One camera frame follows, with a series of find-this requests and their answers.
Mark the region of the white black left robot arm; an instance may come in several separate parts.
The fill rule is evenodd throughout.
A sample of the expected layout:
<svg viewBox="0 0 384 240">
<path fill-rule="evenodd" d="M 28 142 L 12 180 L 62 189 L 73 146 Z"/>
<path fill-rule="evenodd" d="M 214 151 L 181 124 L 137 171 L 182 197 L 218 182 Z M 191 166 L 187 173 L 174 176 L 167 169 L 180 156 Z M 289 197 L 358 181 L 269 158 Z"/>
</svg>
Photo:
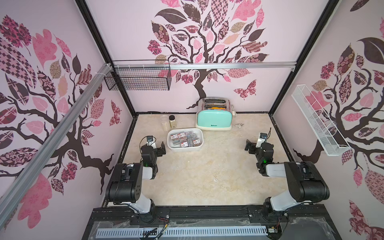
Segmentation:
<svg viewBox="0 0 384 240">
<path fill-rule="evenodd" d="M 153 200 L 142 194 L 142 182 L 155 179 L 158 173 L 157 158 L 165 154 L 164 143 L 159 148 L 147 143 L 141 146 L 141 162 L 117 164 L 106 189 L 107 207 L 128 207 L 143 222 L 153 222 L 157 218 L 156 206 Z"/>
</svg>

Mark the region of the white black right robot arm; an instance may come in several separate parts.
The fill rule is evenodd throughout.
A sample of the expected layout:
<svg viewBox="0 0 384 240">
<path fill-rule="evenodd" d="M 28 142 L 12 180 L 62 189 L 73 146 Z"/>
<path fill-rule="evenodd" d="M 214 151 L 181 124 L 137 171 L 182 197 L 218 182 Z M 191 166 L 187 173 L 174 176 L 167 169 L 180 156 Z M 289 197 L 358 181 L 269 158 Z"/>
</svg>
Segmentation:
<svg viewBox="0 0 384 240">
<path fill-rule="evenodd" d="M 319 203 L 330 197 L 330 190 L 320 172 L 312 162 L 273 162 L 274 145 L 266 141 L 246 141 L 245 151 L 257 158 L 257 169 L 264 177 L 284 178 L 288 189 L 276 196 L 268 197 L 260 214 L 271 218 L 300 204 Z"/>
</svg>

